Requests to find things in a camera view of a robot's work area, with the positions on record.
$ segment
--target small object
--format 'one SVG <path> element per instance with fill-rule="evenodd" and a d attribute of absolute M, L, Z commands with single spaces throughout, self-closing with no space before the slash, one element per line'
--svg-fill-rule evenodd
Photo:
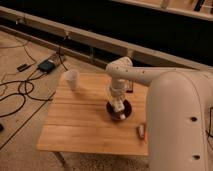
<path fill-rule="evenodd" d="M 144 126 L 144 124 L 139 125 L 137 130 L 138 130 L 139 138 L 144 139 L 145 138 L 145 126 Z"/>
<path fill-rule="evenodd" d="M 19 67 L 17 67 L 17 70 L 19 72 L 22 72 L 22 71 L 25 71 L 26 69 L 28 69 L 29 67 L 31 67 L 31 65 L 23 64 L 23 65 L 20 65 Z"/>
<path fill-rule="evenodd" d="M 38 65 L 38 69 L 41 72 L 50 73 L 57 66 L 59 66 L 64 60 L 65 60 L 65 57 L 63 55 L 60 54 L 60 56 L 59 56 L 58 53 L 54 53 L 48 59 L 41 62 Z"/>
<path fill-rule="evenodd" d="M 0 124 L 0 132 L 2 132 L 4 130 L 4 127 L 2 124 Z"/>
<path fill-rule="evenodd" d="M 132 113 L 131 104 L 127 100 L 124 100 L 123 104 L 124 104 L 124 110 L 120 112 L 115 112 L 114 107 L 109 102 L 107 103 L 106 105 L 107 112 L 109 113 L 109 115 L 111 116 L 113 120 L 122 121 L 131 115 Z"/>
<path fill-rule="evenodd" d="M 41 72 L 50 73 L 55 68 L 55 64 L 49 60 L 45 60 L 38 65 Z"/>
<path fill-rule="evenodd" d="M 132 81 L 127 81 L 126 84 L 126 92 L 127 93 L 133 93 L 133 82 Z"/>
<path fill-rule="evenodd" d="M 68 82 L 72 91 L 78 86 L 79 72 L 75 69 L 70 69 L 64 73 L 64 79 Z"/>

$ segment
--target wood grain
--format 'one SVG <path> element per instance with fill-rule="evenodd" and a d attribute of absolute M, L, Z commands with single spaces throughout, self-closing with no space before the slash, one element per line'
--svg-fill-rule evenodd
<path fill-rule="evenodd" d="M 147 87 L 134 84 L 127 94 L 133 111 L 122 122 L 112 121 L 106 111 L 105 74 L 80 74 L 78 88 L 59 82 L 48 117 L 37 144 L 39 150 L 147 155 L 147 144 L 138 138 L 136 128 L 145 122 Z"/>

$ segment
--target black wall panel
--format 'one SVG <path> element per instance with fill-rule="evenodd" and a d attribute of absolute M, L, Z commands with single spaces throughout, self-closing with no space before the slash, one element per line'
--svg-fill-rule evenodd
<path fill-rule="evenodd" d="M 213 66 L 210 21 L 109 0 L 3 0 L 3 5 Z"/>

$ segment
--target wire bundle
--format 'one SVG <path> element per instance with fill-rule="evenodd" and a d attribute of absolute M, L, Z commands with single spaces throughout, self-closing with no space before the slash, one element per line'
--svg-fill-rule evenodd
<path fill-rule="evenodd" d="M 5 82 L 5 83 L 2 83 L 0 84 L 0 87 L 1 86 L 5 86 L 5 85 L 10 85 L 10 84 L 19 84 L 18 85 L 18 89 L 17 89 L 17 92 L 16 93 L 11 93 L 3 98 L 0 99 L 0 102 L 2 102 L 3 100 L 6 100 L 7 98 L 9 97 L 13 97 L 13 96 L 20 96 L 22 97 L 23 101 L 22 101 L 22 104 L 17 108 L 15 109 L 14 111 L 12 112 L 9 112 L 9 113 L 6 113 L 6 114 L 0 114 L 0 118 L 3 118 L 3 117 L 7 117 L 7 116 L 10 116 L 10 115 L 13 115 L 15 113 L 17 113 L 18 111 L 20 111 L 26 101 L 27 101 L 27 97 L 32 99 L 32 100 L 37 100 L 37 101 L 44 101 L 44 102 L 47 102 L 47 101 L 51 101 L 52 99 L 39 99 L 39 98 L 35 98 L 35 97 L 32 97 L 30 94 L 33 92 L 33 90 L 35 89 L 35 85 L 32 83 L 32 81 L 35 81 L 35 80 L 38 80 L 40 78 L 42 78 L 43 76 L 45 76 L 46 74 L 41 74 L 40 76 L 38 77 L 35 77 L 35 78 L 31 78 L 34 73 L 36 73 L 37 69 L 35 71 L 33 71 L 26 80 L 16 80 L 16 81 L 9 81 L 9 82 Z"/>

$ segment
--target table leg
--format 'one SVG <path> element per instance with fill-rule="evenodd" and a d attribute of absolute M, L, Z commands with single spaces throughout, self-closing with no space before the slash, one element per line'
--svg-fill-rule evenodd
<path fill-rule="evenodd" d="M 66 165 L 66 161 L 64 160 L 64 157 L 61 155 L 60 152 L 54 152 L 53 153 L 55 154 L 56 158 L 59 160 L 59 162 L 61 163 L 62 166 L 65 166 Z"/>

